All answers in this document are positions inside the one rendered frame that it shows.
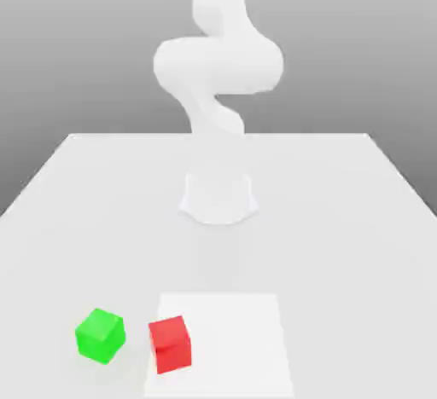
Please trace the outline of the small green cube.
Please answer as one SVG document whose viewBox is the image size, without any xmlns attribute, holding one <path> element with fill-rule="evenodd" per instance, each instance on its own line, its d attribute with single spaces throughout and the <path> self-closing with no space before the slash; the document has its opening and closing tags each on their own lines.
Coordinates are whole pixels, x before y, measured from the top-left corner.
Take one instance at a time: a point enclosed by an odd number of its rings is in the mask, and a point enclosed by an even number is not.
<svg viewBox="0 0 437 399">
<path fill-rule="evenodd" d="M 75 328 L 78 352 L 81 356 L 109 364 L 126 340 L 121 316 L 96 308 Z"/>
</svg>

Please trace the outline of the small red cube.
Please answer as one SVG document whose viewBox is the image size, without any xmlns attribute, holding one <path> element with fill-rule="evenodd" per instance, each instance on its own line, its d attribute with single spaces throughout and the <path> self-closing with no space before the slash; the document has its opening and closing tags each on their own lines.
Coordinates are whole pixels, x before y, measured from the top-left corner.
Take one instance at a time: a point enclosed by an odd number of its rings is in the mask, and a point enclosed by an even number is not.
<svg viewBox="0 0 437 399">
<path fill-rule="evenodd" d="M 158 374 L 192 364 L 191 339 L 181 315 L 150 322 L 149 337 Z"/>
</svg>

